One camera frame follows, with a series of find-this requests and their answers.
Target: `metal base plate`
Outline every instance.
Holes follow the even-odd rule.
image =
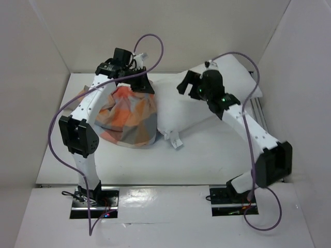
[[[109,210],[115,211],[105,214],[104,218],[117,218],[119,188],[102,186],[101,189],[103,195],[102,201],[100,203],[91,201],[91,218],[97,219]],[[79,195],[78,189],[75,189],[74,194]],[[84,200],[85,201],[80,202],[73,198],[70,219],[87,219],[87,199],[85,198]]]
[[[230,199],[227,196],[226,186],[210,186],[210,203],[212,204],[213,216],[228,216],[228,215],[244,215],[259,214],[256,199],[249,202],[246,197],[242,199]]]

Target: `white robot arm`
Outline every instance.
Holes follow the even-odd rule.
[[[96,88],[109,79],[138,74],[146,70],[143,67],[143,61],[146,58],[145,53],[134,55],[129,51],[116,48],[114,58],[98,66],[90,89]],[[130,84],[135,92],[154,94],[147,75],[123,82]],[[108,95],[115,89],[115,82],[96,88],[81,101],[69,117],[62,116],[59,120],[64,145],[72,153],[77,169],[86,176],[90,196],[96,201],[101,193],[101,181],[97,175],[94,158],[99,137],[94,132],[93,126],[99,111],[107,103]],[[82,177],[79,177],[78,189],[81,195],[86,196],[86,184]]]
[[[244,116],[249,127],[249,135],[255,161],[255,183],[265,188],[289,175],[292,171],[292,146],[288,142],[280,143],[267,133],[246,112],[242,113],[240,101],[232,94],[225,93],[223,78],[213,61],[205,62],[206,70],[202,74],[188,71],[177,90],[184,94],[188,84],[192,84],[189,93],[191,98],[204,100],[209,109],[220,120],[229,124],[247,141]],[[246,172],[227,182],[227,193],[231,198],[241,197],[253,186],[252,172]]]

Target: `cloth bag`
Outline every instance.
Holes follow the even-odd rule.
[[[87,90],[85,86],[79,94]],[[74,110],[82,100],[68,108]],[[117,87],[97,115],[94,130],[103,139],[120,146],[137,148],[153,144],[157,132],[154,95],[133,92],[127,86]]]

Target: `white floor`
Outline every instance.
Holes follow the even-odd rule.
[[[118,219],[102,220],[88,236],[87,220],[70,220],[70,197],[62,190],[33,189],[15,248],[58,247],[219,247],[313,248],[294,187],[278,183],[272,189],[282,203],[280,225],[268,232],[251,229],[242,216],[212,217],[208,186],[121,188]],[[278,218],[269,191],[256,191],[259,215],[248,216],[258,227]]]
[[[90,85],[93,74],[72,74],[62,104]],[[155,81],[165,74],[149,74]],[[250,169],[248,145],[217,117],[180,134],[184,147],[173,149],[161,138],[147,149],[120,147],[100,139],[96,151],[97,172],[103,184],[224,184]],[[52,141],[58,155],[74,165],[63,145],[58,125]],[[61,165],[47,148],[38,184],[77,184],[77,173]]]

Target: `white wall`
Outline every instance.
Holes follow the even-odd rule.
[[[165,54],[156,71],[181,71],[222,52],[259,61],[290,0],[30,0],[42,13],[72,72],[94,72],[115,47],[132,50],[145,33]],[[159,56],[146,39],[147,67]]]
[[[292,0],[261,61],[264,113],[293,145],[293,176],[317,248],[331,215],[331,0]]]
[[[25,0],[0,7],[0,240],[13,247],[69,71]]]

